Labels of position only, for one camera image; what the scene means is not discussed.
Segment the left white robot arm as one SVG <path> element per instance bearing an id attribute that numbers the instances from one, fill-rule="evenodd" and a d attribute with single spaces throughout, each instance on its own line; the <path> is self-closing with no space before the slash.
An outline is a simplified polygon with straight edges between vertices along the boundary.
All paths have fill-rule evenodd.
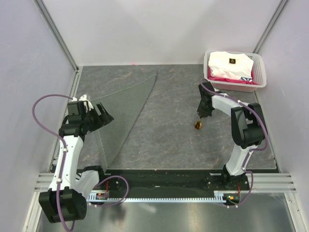
<path id="1" fill-rule="evenodd" d="M 96 106 L 88 100 L 68 103 L 68 115 L 57 133 L 61 140 L 54 177 L 48 190 L 39 195 L 40 206 L 49 222 L 84 219 L 90 192 L 105 187 L 106 178 L 99 165 L 85 167 L 80 179 L 76 179 L 76 174 L 85 136 L 113 120 L 100 102 Z"/>

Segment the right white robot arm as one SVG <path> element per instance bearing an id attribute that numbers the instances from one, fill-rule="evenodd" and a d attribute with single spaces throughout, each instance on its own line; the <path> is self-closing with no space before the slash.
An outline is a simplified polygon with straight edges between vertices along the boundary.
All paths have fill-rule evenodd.
<path id="1" fill-rule="evenodd" d="M 237 176 L 246 171 L 249 158 L 254 151 L 264 151 L 269 145 L 269 137 L 260 104 L 245 103 L 226 93 L 217 91 L 212 84 L 201 81 L 198 85 L 200 103 L 197 108 L 199 118 L 212 116 L 219 110 L 230 117 L 231 135 L 234 148 L 221 178 L 222 187 L 233 190 L 238 184 Z"/>

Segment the grey cloth napkin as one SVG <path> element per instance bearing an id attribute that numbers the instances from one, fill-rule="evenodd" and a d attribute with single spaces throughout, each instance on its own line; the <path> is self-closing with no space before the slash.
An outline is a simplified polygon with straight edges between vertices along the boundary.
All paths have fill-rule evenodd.
<path id="1" fill-rule="evenodd" d="M 115 93 L 92 100 L 93 104 L 102 103 L 114 120 L 94 132 L 98 145 L 100 165 L 108 169 L 119 154 L 128 135 L 142 112 L 156 83 L 157 75 Z"/>

